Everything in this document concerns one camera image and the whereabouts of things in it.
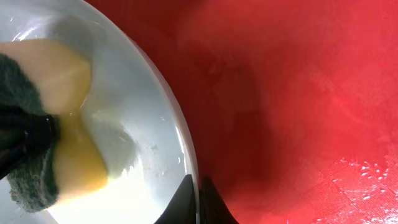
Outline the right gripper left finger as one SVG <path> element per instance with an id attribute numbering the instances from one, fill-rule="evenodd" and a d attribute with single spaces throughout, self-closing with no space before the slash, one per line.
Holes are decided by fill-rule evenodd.
<path id="1" fill-rule="evenodd" d="M 183 178 L 164 213 L 155 224 L 196 224 L 196 199 L 190 174 Z"/>

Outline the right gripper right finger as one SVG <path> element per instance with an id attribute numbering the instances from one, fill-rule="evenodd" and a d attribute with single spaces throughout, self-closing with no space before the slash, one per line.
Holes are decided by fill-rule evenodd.
<path id="1" fill-rule="evenodd" d="M 201 224 L 238 224 L 209 177 L 202 180 L 199 196 Z"/>

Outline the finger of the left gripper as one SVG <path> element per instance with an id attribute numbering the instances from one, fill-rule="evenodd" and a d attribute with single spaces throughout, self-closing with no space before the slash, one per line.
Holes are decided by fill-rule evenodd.
<path id="1" fill-rule="evenodd" d="M 1 178 L 26 160 L 44 154 L 60 139 L 58 118 L 1 106 Z"/>

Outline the green and yellow sponge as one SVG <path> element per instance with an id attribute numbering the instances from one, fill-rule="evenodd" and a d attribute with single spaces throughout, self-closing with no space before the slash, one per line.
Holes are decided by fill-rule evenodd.
<path id="1" fill-rule="evenodd" d="M 11 199 L 35 213 L 82 197 L 108 182 L 104 160 L 81 119 L 91 63 L 49 39 L 1 43 L 1 106 L 58 118 L 60 139 L 5 176 Z"/>

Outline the light blue plate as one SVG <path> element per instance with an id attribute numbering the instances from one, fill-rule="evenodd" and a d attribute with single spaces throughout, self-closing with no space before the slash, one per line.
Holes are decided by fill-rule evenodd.
<path id="1" fill-rule="evenodd" d="M 29 213 L 1 178 L 2 223 L 155 223 L 190 174 L 200 222 L 197 160 L 180 106 L 151 59 L 83 1 L 2 1 L 1 43 L 49 39 L 91 63 L 81 119 L 108 182 L 82 197 Z"/>

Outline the red plastic tray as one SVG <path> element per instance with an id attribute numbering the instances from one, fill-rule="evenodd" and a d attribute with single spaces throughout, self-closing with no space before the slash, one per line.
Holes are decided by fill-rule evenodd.
<path id="1" fill-rule="evenodd" d="M 397 1 L 93 1 L 240 223 L 397 222 Z"/>

